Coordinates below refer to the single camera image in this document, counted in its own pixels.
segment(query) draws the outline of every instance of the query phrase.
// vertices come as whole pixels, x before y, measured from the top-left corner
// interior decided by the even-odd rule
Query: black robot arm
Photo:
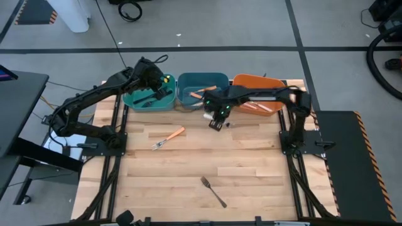
[[[295,95],[295,101],[292,101],[291,94]],[[205,91],[204,110],[213,114],[213,120],[209,126],[219,131],[232,108],[248,101],[279,101],[284,103],[296,118],[295,125],[290,128],[289,143],[296,146],[303,144],[304,123],[306,117],[310,115],[311,96],[297,87],[248,89],[239,85],[231,85],[221,91]]]
[[[117,148],[120,140],[115,128],[111,126],[97,127],[78,122],[79,114],[85,108],[107,97],[132,93],[135,90],[152,89],[156,92],[156,98],[161,99],[166,95],[166,92],[161,89],[163,78],[162,71],[154,62],[142,57],[134,68],[127,67],[109,77],[106,83],[66,99],[48,117],[49,124],[57,136],[68,137],[80,134],[98,137],[106,143],[108,148]]]

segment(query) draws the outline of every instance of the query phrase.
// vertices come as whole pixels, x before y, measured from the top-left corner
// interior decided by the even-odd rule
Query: teal container
[[[176,80],[172,75],[165,75],[166,77],[169,76],[169,82],[163,83],[161,89],[166,88],[166,91],[169,92],[170,90],[172,93],[167,95],[166,97],[162,98],[161,100],[157,100],[156,98],[149,98],[140,103],[133,104],[134,101],[152,95],[154,92],[151,89],[148,90],[137,90],[134,91],[132,94],[124,94],[123,101],[126,105],[132,108],[136,112],[153,112],[153,111],[167,111],[172,110],[175,106],[175,97],[176,97]],[[145,107],[145,103],[152,102],[149,107]]]
[[[224,73],[183,73],[177,80],[177,99],[186,109],[197,109],[199,106],[192,106],[201,102],[200,99],[192,97],[191,92],[216,85],[216,90],[222,90],[229,86],[229,79]]]

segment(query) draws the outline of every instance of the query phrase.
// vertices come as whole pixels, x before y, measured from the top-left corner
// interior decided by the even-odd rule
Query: gray floor
[[[53,25],[12,25],[0,43],[0,49],[113,48],[114,44],[93,0],[84,0],[92,13],[90,30],[75,34],[58,18]],[[126,23],[116,6],[99,0],[102,12],[119,47],[180,46],[295,46],[290,18],[282,0],[153,0],[141,2],[143,17]],[[0,30],[17,0],[0,2]],[[304,46],[367,46],[379,34],[361,25],[360,11],[373,0],[291,0]],[[371,21],[365,14],[365,21]],[[123,53],[124,61],[134,65],[139,57],[156,59],[165,52]],[[165,73],[179,76],[183,72],[223,72],[229,78],[251,73],[274,78],[304,78],[296,51],[196,51],[170,52],[160,64]],[[398,52],[376,53],[378,65]],[[402,145],[399,113],[402,102],[386,93],[373,79],[365,63],[364,52],[307,52],[318,101],[322,110],[358,110],[365,122],[373,150],[383,174],[397,217],[402,217]],[[2,54],[0,64],[12,70],[49,74],[52,82],[81,89],[105,80],[122,69],[117,53]],[[400,72],[384,76],[402,90]],[[59,104],[76,93],[48,84],[44,96]],[[40,116],[51,110],[39,103],[34,112]],[[21,137],[40,144],[46,127],[31,116]],[[25,168],[19,168],[13,182],[23,180]],[[55,169],[37,170],[35,175],[62,174]],[[71,214],[76,175],[57,181],[35,181],[28,194],[33,202],[13,206],[18,186],[7,190],[0,202],[0,225],[42,225],[66,222]]]

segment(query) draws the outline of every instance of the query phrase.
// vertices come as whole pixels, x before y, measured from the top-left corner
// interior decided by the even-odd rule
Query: wooden tabletop
[[[288,85],[304,88],[303,80],[287,81]],[[111,123],[114,100],[109,97],[97,104],[94,125]],[[130,210],[136,220],[151,217],[154,222],[248,221],[255,216],[263,220],[296,220],[290,176],[278,136],[278,115],[264,117],[232,111],[229,120],[234,126],[217,132],[208,127],[203,113],[129,111],[127,152],[121,161],[114,217]],[[151,150],[153,144],[181,126],[185,132],[162,148]],[[315,128],[312,117],[307,119],[305,128]],[[84,166],[72,218],[81,215],[98,192],[103,162],[104,157],[96,157]],[[336,215],[324,161],[304,155],[304,162],[310,188]],[[201,176],[209,180],[227,208],[222,208],[203,186]],[[307,215],[303,192],[300,194],[303,213]],[[107,194],[103,217],[108,197]]]

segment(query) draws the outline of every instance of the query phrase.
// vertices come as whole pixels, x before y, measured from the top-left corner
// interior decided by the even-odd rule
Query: orange bin
[[[284,83],[281,80],[248,74],[236,75],[233,79],[233,85],[242,85],[244,87],[252,89],[285,87]],[[265,109],[264,107],[259,107],[256,104],[250,104],[251,106],[243,104],[239,107],[236,107],[235,110],[261,116],[271,116],[277,111],[281,110],[283,107],[282,102],[255,101],[255,103],[265,106]]]

